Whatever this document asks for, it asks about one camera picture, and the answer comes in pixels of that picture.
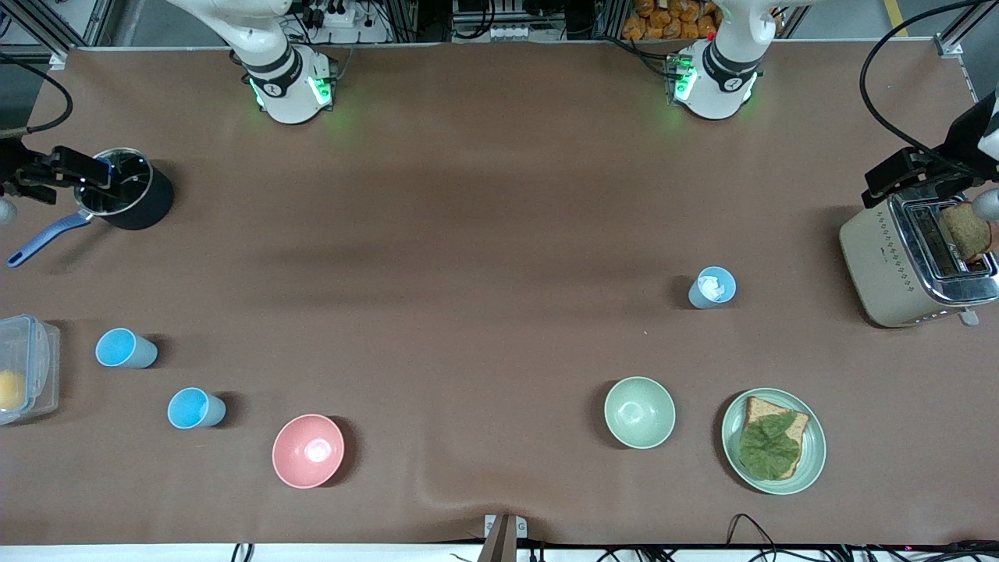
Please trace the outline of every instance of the silver toaster top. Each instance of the silver toaster top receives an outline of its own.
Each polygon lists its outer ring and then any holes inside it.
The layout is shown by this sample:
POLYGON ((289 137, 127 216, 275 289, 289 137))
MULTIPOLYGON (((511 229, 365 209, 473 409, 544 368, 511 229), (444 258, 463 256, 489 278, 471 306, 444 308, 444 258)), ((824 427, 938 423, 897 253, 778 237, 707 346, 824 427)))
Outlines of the silver toaster top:
POLYGON ((960 258, 957 246, 940 223, 940 211, 957 205, 963 196, 939 200, 918 189, 908 189, 888 200, 895 228, 918 281, 945 305, 973 305, 999 298, 999 267, 994 254, 977 263, 960 258))

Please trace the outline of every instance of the toaster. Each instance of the toaster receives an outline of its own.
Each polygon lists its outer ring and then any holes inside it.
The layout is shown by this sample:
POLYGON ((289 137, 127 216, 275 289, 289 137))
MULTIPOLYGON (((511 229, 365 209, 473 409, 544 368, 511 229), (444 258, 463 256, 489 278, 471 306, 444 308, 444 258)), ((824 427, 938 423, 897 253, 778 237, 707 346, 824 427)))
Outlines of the toaster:
POLYGON ((966 263, 940 222, 940 211, 965 200, 906 189, 840 228, 846 266, 871 320, 901 328, 958 316, 974 326, 974 307, 999 298, 995 255, 966 263))

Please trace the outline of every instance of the blue pot handle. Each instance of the blue pot handle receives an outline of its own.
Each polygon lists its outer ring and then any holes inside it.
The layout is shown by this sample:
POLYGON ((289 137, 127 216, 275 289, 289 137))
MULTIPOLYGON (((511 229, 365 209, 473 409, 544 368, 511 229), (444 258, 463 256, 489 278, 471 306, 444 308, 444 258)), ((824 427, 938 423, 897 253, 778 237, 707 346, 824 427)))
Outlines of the blue pot handle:
POLYGON ((81 226, 87 226, 90 224, 90 219, 94 215, 86 211, 80 211, 79 213, 73 213, 72 215, 59 219, 56 222, 45 227, 45 230, 38 233, 28 241, 27 244, 21 246, 21 249, 17 251, 14 255, 7 258, 7 267, 17 267, 28 259, 37 254, 39 250, 44 248, 49 242, 56 239, 57 236, 63 232, 73 230, 74 228, 80 228, 81 226))

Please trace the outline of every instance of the saucepan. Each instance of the saucepan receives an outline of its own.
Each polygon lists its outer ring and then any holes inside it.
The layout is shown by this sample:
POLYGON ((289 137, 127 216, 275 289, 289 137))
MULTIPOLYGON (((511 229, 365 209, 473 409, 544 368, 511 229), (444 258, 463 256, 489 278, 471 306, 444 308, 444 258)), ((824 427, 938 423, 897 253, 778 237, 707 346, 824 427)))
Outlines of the saucepan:
POLYGON ((131 148, 112 148, 94 157, 111 167, 107 189, 78 187, 73 190, 80 211, 50 224, 20 250, 7 258, 7 267, 18 267, 64 232, 87 226, 94 217, 125 230, 142 230, 160 222, 174 203, 174 186, 131 148))

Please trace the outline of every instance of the blue cup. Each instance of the blue cup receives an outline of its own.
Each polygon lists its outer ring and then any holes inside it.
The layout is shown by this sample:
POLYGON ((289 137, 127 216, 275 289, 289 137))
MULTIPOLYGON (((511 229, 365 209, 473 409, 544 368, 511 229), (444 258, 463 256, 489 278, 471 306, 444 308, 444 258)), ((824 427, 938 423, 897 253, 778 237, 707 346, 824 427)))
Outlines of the blue cup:
POLYGON ((224 417, 226 403, 200 388, 185 388, 167 406, 167 419, 177 429, 212 427, 224 417))
POLYGON ((145 369, 156 361, 156 344, 128 328, 115 328, 97 340, 97 362, 105 367, 145 369))
POLYGON ((714 308, 735 296, 735 278, 723 267, 711 266, 697 275, 687 298, 697 308, 714 308))

